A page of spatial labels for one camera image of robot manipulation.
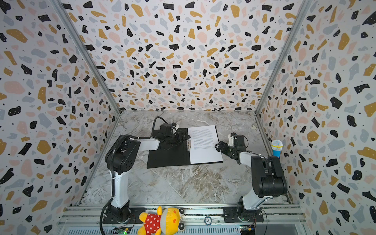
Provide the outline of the orange and black folder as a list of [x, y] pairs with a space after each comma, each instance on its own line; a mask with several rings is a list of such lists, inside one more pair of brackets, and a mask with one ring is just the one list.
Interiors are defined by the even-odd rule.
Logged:
[[[161, 134], [160, 129], [157, 129], [153, 131], [152, 137], [161, 142], [165, 136]], [[159, 144], [157, 150], [149, 151], [147, 168], [191, 165], [189, 148], [189, 140], [173, 148], [161, 148]]]

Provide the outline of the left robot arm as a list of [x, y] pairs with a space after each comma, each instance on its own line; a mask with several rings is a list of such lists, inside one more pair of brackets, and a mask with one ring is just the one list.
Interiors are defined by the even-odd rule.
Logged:
[[111, 175], [111, 198], [103, 208], [105, 223], [126, 222], [131, 216], [128, 176], [139, 152], [148, 151], [147, 168], [190, 165], [187, 128], [168, 134], [157, 130], [153, 137], [121, 135], [105, 157]]

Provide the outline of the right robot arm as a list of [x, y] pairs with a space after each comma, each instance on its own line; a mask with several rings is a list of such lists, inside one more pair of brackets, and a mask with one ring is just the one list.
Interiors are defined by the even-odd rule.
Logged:
[[287, 182], [280, 162], [283, 143], [274, 140], [271, 144], [272, 155], [263, 156], [247, 150], [248, 139], [244, 135], [232, 133], [229, 141], [219, 142], [214, 147], [217, 152], [236, 160], [239, 165], [251, 168], [251, 190], [242, 196], [236, 207], [224, 207], [225, 222], [256, 221], [262, 217], [260, 206], [269, 199], [287, 193]]

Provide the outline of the text printed paper sheet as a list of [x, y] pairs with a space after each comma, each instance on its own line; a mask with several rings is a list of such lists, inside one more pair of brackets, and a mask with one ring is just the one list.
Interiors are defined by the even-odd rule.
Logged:
[[222, 163], [223, 157], [215, 148], [219, 143], [215, 125], [189, 127], [189, 152], [190, 164], [215, 164]]

